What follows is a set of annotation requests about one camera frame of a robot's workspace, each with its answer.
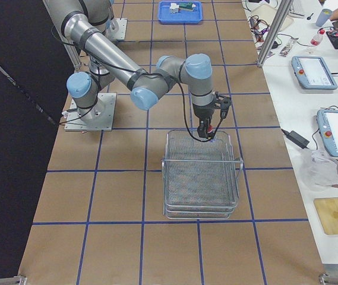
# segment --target metal pole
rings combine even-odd
[[[283,22],[285,21],[286,16],[289,13],[290,6],[292,5],[293,0],[282,0],[280,3],[280,7],[277,10],[276,15],[274,16],[272,25],[269,29],[268,36],[265,38],[265,42],[261,47],[260,53],[258,54],[257,66],[263,67],[264,62],[270,49],[274,43],[274,40],[277,37],[277,33],[279,32]]]
[[[0,285],[26,285],[26,281],[27,281],[27,278],[23,276],[1,278]]]
[[[319,282],[321,285],[327,285],[327,284],[338,285],[338,278],[329,277],[326,274],[322,274],[319,276]]]

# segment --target black curtain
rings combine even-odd
[[[73,72],[42,0],[0,0],[0,278],[18,274]]]

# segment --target metal mounting plate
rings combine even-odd
[[[330,277],[327,274],[322,274],[319,276],[319,283],[321,285],[338,285],[338,277]]]
[[[97,95],[99,100],[105,104],[105,110],[100,114],[96,120],[92,122],[84,122],[81,119],[77,119],[78,113],[71,112],[68,114],[67,121],[77,119],[73,122],[65,124],[64,130],[67,132],[81,132],[81,131],[111,131],[113,124],[113,115],[115,113],[116,105],[116,93],[99,93]],[[76,104],[71,102],[70,109],[75,109]]]
[[[125,40],[125,34],[127,33],[127,22],[128,19],[122,18],[122,19],[116,19],[119,29],[116,33],[111,33],[109,40],[118,40],[123,41]]]

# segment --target stacked wire baskets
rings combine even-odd
[[[199,142],[187,131],[170,131],[162,163],[164,215],[170,219],[229,218],[238,204],[241,169],[242,160],[233,159],[227,133],[218,131],[212,141]]]

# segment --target bottle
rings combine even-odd
[[[318,31],[318,33],[314,37],[312,37],[312,39],[310,41],[310,45],[306,48],[306,51],[308,53],[314,53],[314,51],[317,49],[317,46],[323,40],[323,34],[324,34],[324,30],[321,29],[321,30]]]

